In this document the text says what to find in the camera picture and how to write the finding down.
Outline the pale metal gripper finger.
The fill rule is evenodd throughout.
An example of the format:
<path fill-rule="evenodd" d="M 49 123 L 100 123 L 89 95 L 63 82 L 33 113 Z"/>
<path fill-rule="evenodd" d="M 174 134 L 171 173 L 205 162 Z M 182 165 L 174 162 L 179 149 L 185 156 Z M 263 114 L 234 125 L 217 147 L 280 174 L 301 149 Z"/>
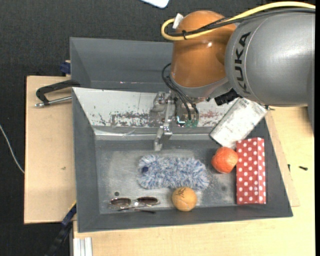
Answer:
<path fill-rule="evenodd" d="M 154 139 L 154 150 L 160 151 L 163 147 L 163 144 L 166 143 L 172 135 L 173 133 L 168 125 L 160 126 L 160 128 L 157 130 L 156 137 Z"/>

